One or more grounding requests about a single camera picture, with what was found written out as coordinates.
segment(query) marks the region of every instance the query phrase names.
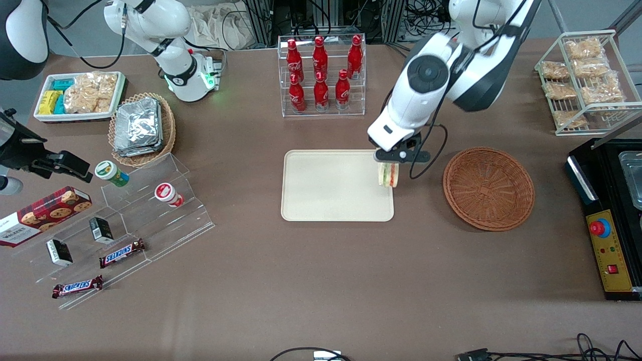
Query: black machine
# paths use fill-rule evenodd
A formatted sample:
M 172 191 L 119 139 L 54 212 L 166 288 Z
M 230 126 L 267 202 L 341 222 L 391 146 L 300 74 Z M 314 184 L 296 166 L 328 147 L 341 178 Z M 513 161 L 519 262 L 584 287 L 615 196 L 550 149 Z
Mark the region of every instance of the black machine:
M 605 298 L 642 301 L 642 140 L 592 139 L 566 170 L 582 198 Z
M 89 163 L 63 150 L 46 150 L 47 139 L 14 120 L 15 110 L 0 111 L 0 164 L 14 170 L 36 173 L 49 179 L 52 173 L 68 174 L 89 183 Z

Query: yellow control panel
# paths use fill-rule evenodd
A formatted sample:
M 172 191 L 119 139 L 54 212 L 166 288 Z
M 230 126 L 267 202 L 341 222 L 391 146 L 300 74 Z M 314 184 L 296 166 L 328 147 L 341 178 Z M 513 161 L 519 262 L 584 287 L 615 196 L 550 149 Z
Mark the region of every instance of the yellow control panel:
M 631 292 L 629 270 L 622 256 L 620 239 L 615 231 L 611 210 L 586 217 L 591 242 L 606 292 Z

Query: candy bar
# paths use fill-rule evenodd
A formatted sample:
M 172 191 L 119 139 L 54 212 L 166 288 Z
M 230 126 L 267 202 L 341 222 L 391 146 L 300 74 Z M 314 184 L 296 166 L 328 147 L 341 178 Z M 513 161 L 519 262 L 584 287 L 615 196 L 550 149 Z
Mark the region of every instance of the candy bar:
M 138 239 L 136 242 L 128 244 L 116 252 L 110 253 L 105 257 L 99 258 L 100 268 L 104 269 L 105 267 L 116 262 L 117 260 L 127 257 L 131 253 L 142 251 L 144 249 L 145 249 L 145 244 L 143 244 L 143 240 Z
M 103 275 L 82 282 L 69 283 L 68 285 L 56 285 L 53 288 L 53 294 L 51 297 L 58 298 L 69 294 L 86 292 L 93 290 L 94 288 L 97 288 L 98 290 L 103 289 Z

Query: aluminum foil package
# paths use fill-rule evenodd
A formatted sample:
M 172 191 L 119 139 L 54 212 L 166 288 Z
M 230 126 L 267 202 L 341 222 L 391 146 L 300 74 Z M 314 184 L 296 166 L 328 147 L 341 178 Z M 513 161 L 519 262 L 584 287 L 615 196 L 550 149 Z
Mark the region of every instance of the aluminum foil package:
M 150 97 L 125 103 L 116 112 L 114 151 L 123 157 L 162 149 L 161 105 Z

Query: yellow snack package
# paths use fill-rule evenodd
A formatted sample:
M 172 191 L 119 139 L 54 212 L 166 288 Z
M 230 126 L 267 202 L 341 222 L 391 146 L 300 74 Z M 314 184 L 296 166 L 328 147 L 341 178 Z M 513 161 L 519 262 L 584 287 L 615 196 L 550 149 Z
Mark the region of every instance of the yellow snack package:
M 39 114 L 52 115 L 53 110 L 56 108 L 56 101 L 62 95 L 62 91 L 46 91 L 42 96 L 42 101 L 38 106 Z

